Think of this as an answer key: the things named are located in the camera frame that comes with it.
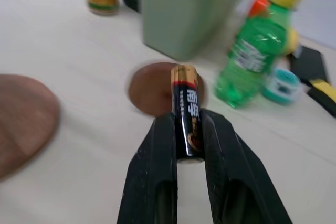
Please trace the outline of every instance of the white wall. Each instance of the white wall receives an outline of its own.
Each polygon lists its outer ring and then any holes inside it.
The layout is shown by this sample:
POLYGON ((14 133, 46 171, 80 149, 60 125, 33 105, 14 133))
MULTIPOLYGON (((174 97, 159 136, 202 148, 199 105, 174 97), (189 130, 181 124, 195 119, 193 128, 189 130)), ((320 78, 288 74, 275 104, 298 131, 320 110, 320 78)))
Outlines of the white wall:
MULTIPOLYGON (((251 1, 243 0, 238 10, 246 11, 251 1)), ((336 0, 302 0, 292 23, 300 35, 336 48, 336 0)))

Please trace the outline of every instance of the green plastic bottle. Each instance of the green plastic bottle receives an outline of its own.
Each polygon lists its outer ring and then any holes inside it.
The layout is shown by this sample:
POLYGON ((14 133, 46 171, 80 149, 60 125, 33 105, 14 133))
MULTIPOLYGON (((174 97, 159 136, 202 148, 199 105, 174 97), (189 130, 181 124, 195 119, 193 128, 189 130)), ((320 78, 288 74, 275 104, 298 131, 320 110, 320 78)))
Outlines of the green plastic bottle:
POLYGON ((296 2, 271 0, 271 11, 279 8, 281 12, 245 21, 217 81, 216 95, 220 99, 236 108, 248 103, 260 91, 265 75, 286 45, 290 12, 285 14, 285 10, 296 2))

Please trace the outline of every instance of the table surface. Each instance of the table surface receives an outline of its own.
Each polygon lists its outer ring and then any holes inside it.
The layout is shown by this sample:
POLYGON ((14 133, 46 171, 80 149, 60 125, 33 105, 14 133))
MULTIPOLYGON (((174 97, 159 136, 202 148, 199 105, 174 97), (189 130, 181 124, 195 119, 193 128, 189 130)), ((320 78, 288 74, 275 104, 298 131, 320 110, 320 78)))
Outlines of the table surface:
MULTIPOLYGON (((129 102, 129 74, 172 60, 142 43, 140 15, 123 6, 99 17, 85 0, 0 0, 0 24, 0 72, 40 80, 62 107, 54 141, 0 183, 0 223, 115 223, 129 161, 153 121, 129 102)), ((335 52, 302 43, 324 54, 336 83, 335 52)), ((214 43, 192 61, 210 91, 224 51, 214 43)), ((263 161, 293 223, 334 223, 336 127, 320 105, 302 94, 289 107, 258 97, 233 110, 209 92, 206 107, 225 115, 263 161)), ((212 223, 203 164, 178 173, 178 222, 212 223)))

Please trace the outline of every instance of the wooden circle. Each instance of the wooden circle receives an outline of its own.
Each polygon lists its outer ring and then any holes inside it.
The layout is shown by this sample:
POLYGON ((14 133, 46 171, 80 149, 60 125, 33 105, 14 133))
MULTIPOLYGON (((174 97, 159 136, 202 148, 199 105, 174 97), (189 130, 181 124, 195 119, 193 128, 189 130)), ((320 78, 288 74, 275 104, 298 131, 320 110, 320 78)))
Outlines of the wooden circle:
MULTIPOLYGON (((141 112, 161 116, 172 111, 171 70, 177 64, 160 62, 139 69, 132 77, 128 89, 129 98, 141 112)), ((200 105, 205 100, 205 84, 198 78, 200 105)))
POLYGON ((42 83, 0 74, 0 178, 26 164, 52 138, 59 104, 42 83))

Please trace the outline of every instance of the black battery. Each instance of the black battery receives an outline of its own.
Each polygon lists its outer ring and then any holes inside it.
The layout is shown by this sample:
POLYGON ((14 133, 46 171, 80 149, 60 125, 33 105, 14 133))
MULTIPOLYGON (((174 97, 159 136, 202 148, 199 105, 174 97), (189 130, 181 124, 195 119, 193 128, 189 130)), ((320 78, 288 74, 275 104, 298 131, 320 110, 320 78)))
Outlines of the black battery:
POLYGON ((177 65, 171 74, 177 161, 201 162, 205 154, 196 69, 177 65))

